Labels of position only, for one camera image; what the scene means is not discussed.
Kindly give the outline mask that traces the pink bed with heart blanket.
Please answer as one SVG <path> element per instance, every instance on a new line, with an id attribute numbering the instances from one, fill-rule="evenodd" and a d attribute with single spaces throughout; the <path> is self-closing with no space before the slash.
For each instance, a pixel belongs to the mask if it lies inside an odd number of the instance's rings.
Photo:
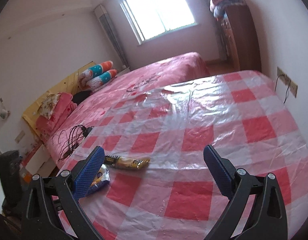
<path id="1" fill-rule="evenodd" d="M 65 162 L 64 156 L 73 147 L 76 138 L 82 138 L 82 128 L 97 126 L 105 112 L 125 98 L 175 83 L 208 77 L 210 72 L 201 55 L 186 53 L 164 59 L 125 74 L 117 75 L 99 90 L 77 105 L 64 123 L 48 137 L 42 138 L 57 167 Z"/>

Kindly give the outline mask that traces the floral pillow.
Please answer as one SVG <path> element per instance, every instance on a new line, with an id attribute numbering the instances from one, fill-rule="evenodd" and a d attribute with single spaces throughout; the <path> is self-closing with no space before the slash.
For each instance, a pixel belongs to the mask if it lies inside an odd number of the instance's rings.
<path id="1" fill-rule="evenodd" d="M 38 108 L 39 115 L 49 120 L 54 113 L 54 109 L 60 99 L 61 94 L 48 94 Z"/>

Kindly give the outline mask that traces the pink checkered plastic tablecloth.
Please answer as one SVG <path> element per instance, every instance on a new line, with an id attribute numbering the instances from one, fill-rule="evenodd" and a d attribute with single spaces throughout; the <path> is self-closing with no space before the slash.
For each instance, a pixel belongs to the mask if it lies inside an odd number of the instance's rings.
<path id="1" fill-rule="evenodd" d="M 203 239 L 227 198 L 203 159 L 211 144 L 252 175 L 276 175 L 289 236 L 308 217 L 308 148 L 265 75 L 243 71 L 134 94 L 110 104 L 71 170 L 101 146 L 108 155 L 149 157 L 142 171 L 110 171 L 104 190 L 80 200 L 106 239 Z"/>

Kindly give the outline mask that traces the striped colourful bolster pillow upper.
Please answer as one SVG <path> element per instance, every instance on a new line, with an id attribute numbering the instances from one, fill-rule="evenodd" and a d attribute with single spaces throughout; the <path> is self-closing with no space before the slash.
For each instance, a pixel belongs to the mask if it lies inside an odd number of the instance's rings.
<path id="1" fill-rule="evenodd" d="M 80 82 L 87 82 L 94 77 L 100 76 L 104 72 L 110 70 L 113 67 L 112 61 L 105 61 L 100 64 L 96 64 L 88 69 L 84 70 L 78 77 Z"/>

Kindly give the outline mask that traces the black office chair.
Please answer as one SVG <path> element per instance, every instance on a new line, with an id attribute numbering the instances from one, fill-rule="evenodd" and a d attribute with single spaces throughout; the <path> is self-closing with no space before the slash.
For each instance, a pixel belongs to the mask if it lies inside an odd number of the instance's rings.
<path id="1" fill-rule="evenodd" d="M 8 217 L 22 218 L 22 196 L 25 190 L 21 182 L 19 151 L 8 151 L 0 155 L 0 181 L 4 192 L 2 210 Z"/>

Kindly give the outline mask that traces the purple yellow snack packet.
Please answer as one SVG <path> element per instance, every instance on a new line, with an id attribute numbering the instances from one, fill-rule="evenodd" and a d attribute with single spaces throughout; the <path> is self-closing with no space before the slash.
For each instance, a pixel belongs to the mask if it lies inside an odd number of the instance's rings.
<path id="1" fill-rule="evenodd" d="M 91 186 L 89 187 L 86 196 L 90 196 L 96 192 L 99 192 L 110 183 L 110 172 L 105 164 L 102 164 L 100 170 L 95 176 Z"/>

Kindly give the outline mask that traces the yellow wooden headboard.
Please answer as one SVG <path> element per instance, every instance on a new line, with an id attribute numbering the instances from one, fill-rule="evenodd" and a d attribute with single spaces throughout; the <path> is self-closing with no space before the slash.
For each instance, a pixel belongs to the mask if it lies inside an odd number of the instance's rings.
<path id="1" fill-rule="evenodd" d="M 89 67 L 93 67 L 96 65 L 95 62 L 90 62 L 85 66 L 79 68 L 63 80 L 61 80 L 58 84 L 53 86 L 52 88 L 48 89 L 44 92 L 34 103 L 32 103 L 22 114 L 23 120 L 27 123 L 30 127 L 34 136 L 39 139 L 42 139 L 41 131 L 36 126 L 37 119 L 41 116 L 41 114 L 47 114 L 48 107 L 47 104 L 49 102 L 56 102 L 56 99 L 59 98 L 57 96 L 61 93 L 68 93 L 68 94 L 76 94 L 80 91 L 78 85 L 78 77 L 79 75 L 87 70 Z"/>

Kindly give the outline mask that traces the brown wooden cabinet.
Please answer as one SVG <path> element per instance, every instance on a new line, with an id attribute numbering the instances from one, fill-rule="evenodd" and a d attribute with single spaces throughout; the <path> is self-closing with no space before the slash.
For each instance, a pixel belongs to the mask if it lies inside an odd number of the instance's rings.
<path id="1" fill-rule="evenodd" d="M 247 5 L 230 5 L 220 20 L 228 59 L 234 70 L 261 72 L 261 57 L 253 17 Z"/>

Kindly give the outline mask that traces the bright window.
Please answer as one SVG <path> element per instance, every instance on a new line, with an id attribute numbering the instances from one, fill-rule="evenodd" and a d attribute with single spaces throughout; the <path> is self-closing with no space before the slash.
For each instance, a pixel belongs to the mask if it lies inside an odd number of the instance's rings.
<path id="1" fill-rule="evenodd" d="M 197 25 L 186 0 L 121 0 L 139 44 Z"/>

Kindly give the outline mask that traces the black cloth on bed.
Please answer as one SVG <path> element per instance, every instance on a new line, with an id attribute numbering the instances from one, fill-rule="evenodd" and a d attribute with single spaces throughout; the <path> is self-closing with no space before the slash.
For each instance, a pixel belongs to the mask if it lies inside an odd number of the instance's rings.
<path id="1" fill-rule="evenodd" d="M 84 100 L 86 100 L 89 96 L 92 95 L 92 91 L 86 90 L 86 91 L 80 91 L 73 95 L 72 97 L 72 102 L 79 105 L 81 104 Z"/>

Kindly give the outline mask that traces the wall socket plate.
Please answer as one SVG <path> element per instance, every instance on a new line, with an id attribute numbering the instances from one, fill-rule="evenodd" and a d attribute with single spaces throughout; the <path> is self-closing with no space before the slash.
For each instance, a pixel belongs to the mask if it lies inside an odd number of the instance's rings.
<path id="1" fill-rule="evenodd" d="M 277 79 L 289 88 L 295 98 L 297 97 L 298 85 L 279 67 L 277 67 Z"/>

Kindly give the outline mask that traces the folded blankets on cabinet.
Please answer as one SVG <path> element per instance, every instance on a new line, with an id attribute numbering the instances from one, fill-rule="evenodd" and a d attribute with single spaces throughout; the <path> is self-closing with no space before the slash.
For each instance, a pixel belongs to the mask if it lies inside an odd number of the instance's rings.
<path id="1" fill-rule="evenodd" d="M 246 5 L 245 0 L 210 0 L 210 11 L 215 18 L 221 18 L 226 7 L 232 5 Z"/>

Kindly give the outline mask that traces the black yellow snack bar wrapper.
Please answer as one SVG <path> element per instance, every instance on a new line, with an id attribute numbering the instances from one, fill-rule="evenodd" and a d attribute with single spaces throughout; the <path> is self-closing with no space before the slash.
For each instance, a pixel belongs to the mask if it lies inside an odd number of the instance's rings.
<path id="1" fill-rule="evenodd" d="M 118 155 L 106 155 L 104 164 L 123 170 L 141 170 L 148 167 L 150 160 L 151 159 L 149 157 L 130 158 Z"/>

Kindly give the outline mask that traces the white bedside table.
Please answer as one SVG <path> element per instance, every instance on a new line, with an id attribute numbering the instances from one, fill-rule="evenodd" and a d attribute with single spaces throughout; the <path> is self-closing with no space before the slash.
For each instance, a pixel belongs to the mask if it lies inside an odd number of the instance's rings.
<path id="1" fill-rule="evenodd" d="M 56 167 L 54 160 L 44 145 L 41 145 L 25 166 L 26 170 L 34 175 L 48 177 Z"/>

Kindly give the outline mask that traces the folded pink blanket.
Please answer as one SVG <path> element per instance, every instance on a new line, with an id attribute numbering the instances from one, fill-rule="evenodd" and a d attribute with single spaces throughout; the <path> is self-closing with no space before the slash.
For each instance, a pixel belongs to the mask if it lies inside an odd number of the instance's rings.
<path id="1" fill-rule="evenodd" d="M 77 104 L 72 102 L 72 94 L 65 92 L 59 94 L 61 94 L 60 99 L 49 120 L 38 114 L 36 128 L 41 133 L 42 138 L 52 136 L 77 107 Z"/>

